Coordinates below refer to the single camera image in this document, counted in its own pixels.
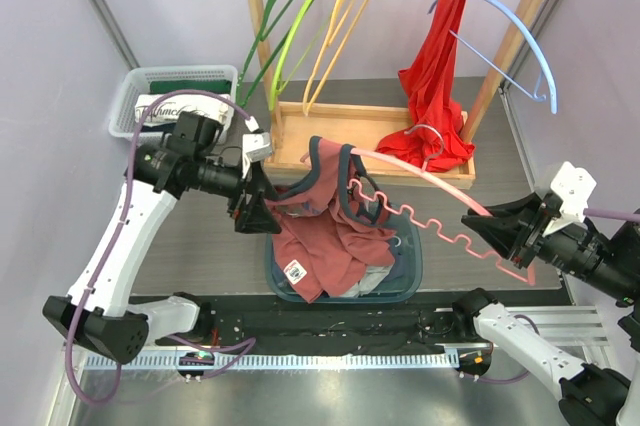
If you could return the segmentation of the maroon tank top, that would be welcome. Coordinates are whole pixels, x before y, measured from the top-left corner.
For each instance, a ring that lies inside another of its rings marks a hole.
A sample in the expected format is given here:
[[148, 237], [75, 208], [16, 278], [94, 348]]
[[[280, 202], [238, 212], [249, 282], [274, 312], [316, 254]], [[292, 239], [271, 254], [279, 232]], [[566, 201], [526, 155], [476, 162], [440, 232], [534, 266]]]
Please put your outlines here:
[[276, 200], [266, 202], [282, 229], [272, 236], [276, 264], [306, 303], [323, 293], [341, 297], [367, 266], [395, 263], [388, 244], [395, 235], [387, 226], [388, 211], [367, 205], [350, 190], [352, 179], [368, 178], [352, 149], [312, 137], [308, 173], [278, 186]]

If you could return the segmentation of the red tank top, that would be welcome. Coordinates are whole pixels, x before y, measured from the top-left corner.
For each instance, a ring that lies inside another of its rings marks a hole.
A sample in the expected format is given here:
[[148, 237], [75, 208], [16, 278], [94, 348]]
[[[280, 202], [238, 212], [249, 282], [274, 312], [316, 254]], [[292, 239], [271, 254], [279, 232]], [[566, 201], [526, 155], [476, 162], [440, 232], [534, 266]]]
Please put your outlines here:
[[469, 161], [475, 146], [461, 139], [462, 109], [452, 97], [458, 31], [466, 0], [438, 0], [428, 34], [410, 67], [398, 72], [412, 126], [383, 137], [376, 151], [429, 172]]

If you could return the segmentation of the pink hanger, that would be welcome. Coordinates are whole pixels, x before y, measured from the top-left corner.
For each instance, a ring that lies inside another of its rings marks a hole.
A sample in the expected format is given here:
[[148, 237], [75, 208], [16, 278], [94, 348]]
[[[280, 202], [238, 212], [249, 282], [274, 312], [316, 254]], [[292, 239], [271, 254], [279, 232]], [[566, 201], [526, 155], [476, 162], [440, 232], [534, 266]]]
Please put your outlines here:
[[[330, 118], [302, 118], [299, 125], [283, 135], [281, 161], [300, 165], [300, 158], [308, 152], [309, 139], [320, 136], [339, 144], [352, 144], [373, 151], [379, 140], [403, 128], [399, 121], [350, 121]], [[509, 202], [530, 193], [515, 142], [508, 126], [497, 129], [498, 137], [480, 137], [475, 156], [467, 164], [456, 167], [440, 178], [457, 187], [484, 206]], [[462, 225], [460, 218], [468, 206], [432, 183], [408, 171], [376, 159], [363, 159], [367, 172], [387, 194], [394, 206], [408, 204], [415, 210], [418, 221], [435, 218], [442, 223], [442, 234], [454, 238], [465, 234], [472, 240], [470, 255], [465, 242], [455, 244], [440, 238], [435, 224], [419, 230], [423, 253], [421, 291], [517, 290], [542, 288], [548, 278], [538, 264], [528, 269], [506, 265], [496, 268], [497, 258], [480, 256], [490, 246], [476, 233]]]

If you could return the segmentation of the grey tank top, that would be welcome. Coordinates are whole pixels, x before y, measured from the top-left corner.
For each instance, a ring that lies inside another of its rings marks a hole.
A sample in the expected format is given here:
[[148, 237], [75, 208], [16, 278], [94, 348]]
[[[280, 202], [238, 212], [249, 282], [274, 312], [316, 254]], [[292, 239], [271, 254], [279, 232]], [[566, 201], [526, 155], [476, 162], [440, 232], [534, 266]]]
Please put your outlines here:
[[391, 270], [391, 266], [367, 266], [363, 277], [343, 293], [341, 298], [357, 298], [370, 294], [387, 278]]

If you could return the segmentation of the lime green hanger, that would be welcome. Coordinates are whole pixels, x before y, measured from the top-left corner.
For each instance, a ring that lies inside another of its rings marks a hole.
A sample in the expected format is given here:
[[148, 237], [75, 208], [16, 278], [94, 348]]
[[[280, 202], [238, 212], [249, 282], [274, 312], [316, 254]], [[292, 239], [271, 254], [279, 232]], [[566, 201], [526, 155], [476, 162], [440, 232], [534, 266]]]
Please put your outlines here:
[[322, 46], [319, 49], [318, 52], [318, 56], [316, 58], [316, 61], [314, 63], [312, 72], [310, 74], [309, 79], [307, 80], [306, 86], [305, 86], [305, 90], [303, 93], [303, 99], [302, 99], [302, 111], [303, 114], [305, 116], [307, 116], [309, 114], [309, 111], [311, 110], [311, 108], [313, 107], [313, 105], [315, 104], [320, 92], [322, 91], [330, 73], [332, 72], [335, 63], [337, 62], [338, 58], [340, 57], [346, 42], [348, 41], [349, 37], [351, 36], [353, 29], [355, 28], [356, 24], [358, 23], [364, 9], [366, 8], [366, 6], [368, 5], [368, 2], [370, 0], [363, 0], [362, 4], [360, 5], [360, 8], [358, 9], [358, 11], [355, 13], [355, 15], [352, 18], [351, 23], [349, 24], [348, 28], [346, 29], [346, 32], [344, 34], [344, 37], [342, 38], [342, 41], [340, 42], [340, 45], [337, 47], [337, 50], [334, 54], [334, 56], [332, 57], [332, 59], [330, 60], [326, 71], [324, 72], [324, 74], [322, 75], [322, 77], [319, 80], [318, 86], [316, 87], [316, 89], [314, 90], [314, 93], [312, 96], [309, 96], [310, 91], [311, 91], [311, 87], [313, 82], [315, 81], [315, 76], [321, 66], [321, 63], [323, 61], [323, 57], [326, 53], [326, 51], [335, 43], [337, 36], [339, 35], [341, 29], [343, 28], [343, 25], [345, 23], [345, 21], [349, 18], [349, 15], [351, 13], [351, 10], [354, 7], [354, 4], [356, 2], [356, 0], [335, 0], [335, 4], [334, 7], [332, 9], [331, 15], [329, 17], [328, 20], [324, 21], [324, 22], [320, 22], [320, 29], [318, 30], [318, 32], [316, 33], [316, 35], [312, 38], [310, 45], [306, 48], [306, 50], [304, 51], [304, 53], [302, 54], [301, 58], [298, 60], [298, 62], [296, 63], [296, 65], [294, 66], [292, 72], [285, 78], [282, 78], [282, 73], [283, 73], [283, 68], [285, 65], [285, 62], [287, 60], [287, 57], [289, 55], [289, 51], [291, 49], [291, 46], [294, 42], [294, 40], [296, 39], [296, 35], [298, 33], [298, 30], [300, 28], [300, 25], [302, 24], [305, 16], [307, 15], [307, 13], [309, 12], [309, 10], [311, 9], [311, 6], [313, 5], [315, 0], [305, 0], [300, 8], [300, 10], [298, 11], [295, 19], [293, 20], [293, 23], [286, 35], [286, 37], [284, 38], [283, 44], [282, 44], [282, 48], [280, 50], [280, 55], [275, 67], [275, 73], [272, 79], [272, 83], [269, 89], [269, 93], [268, 93], [268, 108], [270, 112], [274, 112], [276, 110], [276, 102], [279, 99], [279, 96], [281, 95], [281, 93], [285, 90], [285, 88], [287, 87], [289, 81], [291, 80], [292, 75], [297, 71], [297, 69], [300, 67], [300, 65], [302, 64], [302, 62], [305, 60], [306, 56], [309, 54], [310, 50], [312, 49], [312, 47], [314, 46], [315, 42], [317, 41], [319, 35], [321, 32], [326, 31]]

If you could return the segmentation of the yellow hanger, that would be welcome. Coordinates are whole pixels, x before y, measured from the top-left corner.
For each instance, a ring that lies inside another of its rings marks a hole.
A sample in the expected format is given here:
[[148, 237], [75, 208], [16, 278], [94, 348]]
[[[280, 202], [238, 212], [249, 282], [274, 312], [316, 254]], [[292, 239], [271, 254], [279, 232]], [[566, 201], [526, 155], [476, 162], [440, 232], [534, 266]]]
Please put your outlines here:
[[308, 116], [343, 53], [370, 0], [335, 0], [325, 36], [302, 96], [302, 112]]

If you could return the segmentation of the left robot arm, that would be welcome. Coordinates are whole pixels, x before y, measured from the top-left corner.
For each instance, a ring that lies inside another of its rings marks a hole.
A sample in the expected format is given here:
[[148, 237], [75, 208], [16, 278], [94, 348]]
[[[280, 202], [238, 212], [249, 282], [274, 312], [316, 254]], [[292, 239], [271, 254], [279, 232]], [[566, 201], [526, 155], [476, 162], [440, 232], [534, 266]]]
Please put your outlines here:
[[262, 168], [272, 153], [271, 136], [255, 119], [247, 126], [235, 164], [210, 156], [221, 124], [190, 112], [180, 114], [160, 143], [135, 148], [113, 217], [89, 264], [66, 295], [51, 296], [44, 304], [44, 317], [69, 345], [125, 365], [144, 346], [174, 334], [193, 345], [211, 337], [208, 301], [183, 292], [141, 304], [129, 299], [160, 226], [189, 190], [227, 199], [238, 233], [280, 232], [267, 207], [276, 192]]

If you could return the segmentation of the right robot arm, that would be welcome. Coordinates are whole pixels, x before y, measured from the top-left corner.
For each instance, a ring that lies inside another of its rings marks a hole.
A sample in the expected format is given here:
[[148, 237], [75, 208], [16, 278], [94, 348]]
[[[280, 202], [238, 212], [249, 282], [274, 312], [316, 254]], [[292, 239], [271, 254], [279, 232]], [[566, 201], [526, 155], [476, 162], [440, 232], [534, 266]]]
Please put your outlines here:
[[[639, 214], [588, 208], [581, 219], [550, 228], [561, 217], [558, 194], [531, 193], [489, 207], [483, 216], [468, 211], [463, 225], [477, 233], [500, 258], [518, 268], [535, 259], [568, 281], [569, 296], [584, 284], [623, 309], [618, 327], [633, 351], [639, 349]], [[452, 305], [457, 337], [478, 337], [504, 350], [554, 396], [570, 425], [636, 425], [639, 375], [602, 368], [567, 354], [518, 321], [495, 296], [476, 288]]]

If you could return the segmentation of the wooden clothes rack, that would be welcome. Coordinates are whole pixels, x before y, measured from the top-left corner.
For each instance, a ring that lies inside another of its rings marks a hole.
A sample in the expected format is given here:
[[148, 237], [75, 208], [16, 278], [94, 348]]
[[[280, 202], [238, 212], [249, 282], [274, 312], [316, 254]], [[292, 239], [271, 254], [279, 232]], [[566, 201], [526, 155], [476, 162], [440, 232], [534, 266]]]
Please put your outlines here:
[[[463, 139], [474, 138], [521, 44], [527, 43], [535, 55], [541, 53], [529, 28], [542, 2], [520, 0], [473, 107], [464, 117]], [[267, 8], [263, 0], [248, 0], [248, 4], [253, 28], [258, 30], [267, 16]], [[307, 152], [311, 137], [322, 136], [334, 142], [372, 149], [384, 135], [408, 126], [410, 115], [400, 107], [327, 103], [320, 103], [305, 114], [300, 101], [275, 101], [271, 120], [275, 152], [267, 161], [266, 169], [281, 177], [297, 177], [303, 172], [299, 156]]]

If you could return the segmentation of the teal plastic bin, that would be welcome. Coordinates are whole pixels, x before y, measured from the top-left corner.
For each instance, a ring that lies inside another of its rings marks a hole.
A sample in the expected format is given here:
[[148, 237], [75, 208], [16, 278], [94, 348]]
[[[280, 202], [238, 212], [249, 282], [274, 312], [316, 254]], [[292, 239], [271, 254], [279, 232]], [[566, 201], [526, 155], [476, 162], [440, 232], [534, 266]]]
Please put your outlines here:
[[[323, 293], [318, 304], [391, 304], [413, 296], [423, 278], [423, 258], [418, 228], [407, 215], [392, 216], [391, 228], [395, 236], [388, 242], [395, 263], [389, 275], [369, 294], [358, 297], [330, 297]], [[304, 303], [304, 299], [291, 287], [275, 261], [272, 238], [267, 236], [265, 246], [265, 278], [271, 291], [280, 299]]]

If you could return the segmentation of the folded white printed shirt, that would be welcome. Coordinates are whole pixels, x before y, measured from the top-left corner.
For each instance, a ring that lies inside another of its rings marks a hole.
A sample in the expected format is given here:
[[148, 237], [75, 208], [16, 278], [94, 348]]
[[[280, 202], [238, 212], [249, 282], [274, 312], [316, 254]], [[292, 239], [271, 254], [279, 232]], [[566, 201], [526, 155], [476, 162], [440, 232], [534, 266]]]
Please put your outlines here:
[[183, 112], [195, 113], [225, 124], [233, 109], [225, 102], [204, 95], [181, 94], [162, 101], [143, 122], [147, 128], [159, 127], [177, 122]]

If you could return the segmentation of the white plastic basket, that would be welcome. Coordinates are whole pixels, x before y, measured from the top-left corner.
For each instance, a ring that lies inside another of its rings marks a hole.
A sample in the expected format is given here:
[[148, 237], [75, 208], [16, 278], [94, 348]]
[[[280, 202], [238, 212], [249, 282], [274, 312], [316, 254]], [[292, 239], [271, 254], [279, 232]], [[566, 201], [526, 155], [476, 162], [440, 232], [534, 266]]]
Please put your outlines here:
[[121, 83], [112, 103], [108, 131], [114, 138], [130, 140], [135, 119], [134, 106], [141, 95], [177, 90], [175, 82], [202, 89], [203, 82], [216, 81], [217, 91], [236, 97], [238, 71], [232, 65], [189, 65], [141, 67], [131, 70]]

